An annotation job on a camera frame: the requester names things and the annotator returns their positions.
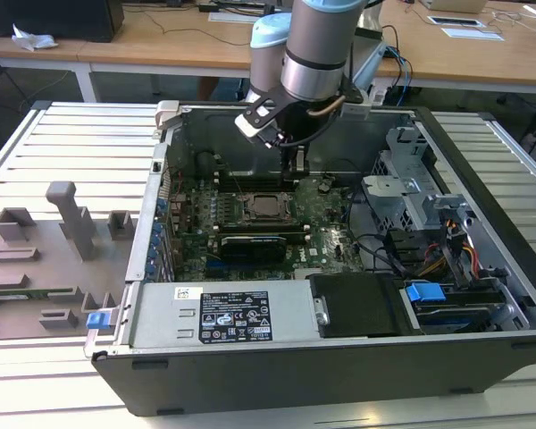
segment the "black cover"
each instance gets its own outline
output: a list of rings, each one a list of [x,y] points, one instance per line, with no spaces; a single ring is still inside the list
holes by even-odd
[[[412,333],[398,288],[390,276],[370,273],[310,276],[312,294],[324,298],[330,324],[323,338],[393,337]]]
[[[0,0],[0,37],[12,24],[33,34],[111,42],[123,22],[120,0]]]

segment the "white paper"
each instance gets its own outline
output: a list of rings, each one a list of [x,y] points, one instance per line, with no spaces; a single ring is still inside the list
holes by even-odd
[[[13,25],[13,28],[14,34],[12,36],[12,41],[16,44],[16,46],[21,48],[34,52],[35,49],[58,46],[57,43],[55,43],[54,38],[49,34],[35,35],[22,31],[15,25]]]
[[[208,14],[209,21],[217,22],[237,22],[240,24],[254,24],[259,19],[260,16],[246,16],[227,12],[210,12]]]
[[[188,287],[175,288],[175,299],[200,299],[200,294],[203,293],[203,288]]]
[[[497,33],[488,33],[477,29],[442,29],[450,38],[476,38],[480,40],[504,40]]]

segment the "wooden desk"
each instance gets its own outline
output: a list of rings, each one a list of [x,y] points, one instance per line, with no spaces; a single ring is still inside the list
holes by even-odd
[[[197,8],[178,12],[132,13],[143,9],[124,7],[125,20],[108,43],[86,43],[79,53],[82,62],[152,64],[202,68],[250,68],[252,24],[210,22]],[[166,31],[159,28],[151,18]],[[192,29],[201,29],[215,38]]]
[[[414,86],[502,91],[509,87],[509,92],[536,92],[536,19],[523,16],[520,21],[534,30],[521,24],[493,21],[491,24],[496,27],[482,29],[502,31],[504,41],[493,41],[450,38],[442,31],[443,26],[429,25],[415,14],[426,21],[428,15],[453,16],[476,19],[486,25],[493,20],[494,9],[530,14],[522,4],[506,2],[489,2],[488,8],[476,15],[430,11],[421,3],[409,6],[387,0],[381,11],[381,23],[396,27],[401,53],[415,69]],[[385,29],[384,37],[395,45],[391,29]],[[395,60],[384,60],[377,76],[397,74]]]
[[[429,11],[418,0],[412,6],[399,0],[385,1],[381,23],[397,28],[402,55],[415,69],[414,86],[536,93],[536,31],[532,30],[536,30],[536,19],[522,18],[521,23],[532,29],[495,21],[505,39],[500,42],[449,38],[441,26],[429,25],[415,14],[425,20],[427,15],[463,16],[486,24],[492,20],[494,9],[525,12],[521,4],[489,2],[488,6],[475,15]],[[71,70],[87,102],[97,101],[91,72],[248,76],[251,24],[210,22],[208,13],[199,13],[196,8],[170,12],[146,9],[146,13],[139,11],[143,8],[124,9],[123,26],[111,44],[60,40],[55,49],[31,53],[15,46],[9,38],[0,38],[0,62],[11,67]],[[163,34],[151,18],[165,30],[182,31]],[[188,29],[206,31],[238,46]],[[395,44],[390,29],[385,30],[385,38]],[[397,74],[395,60],[384,60],[376,83],[388,86]]]

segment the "white label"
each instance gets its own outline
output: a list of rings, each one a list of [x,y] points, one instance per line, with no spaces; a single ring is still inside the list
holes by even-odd
[[[203,288],[175,288],[175,299],[200,299]]]
[[[26,295],[3,295],[0,296],[0,301],[15,301],[29,299]]]

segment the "warning label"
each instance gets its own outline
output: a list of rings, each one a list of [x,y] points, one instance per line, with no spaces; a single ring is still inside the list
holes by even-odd
[[[198,338],[204,344],[271,341],[268,292],[203,293]]]

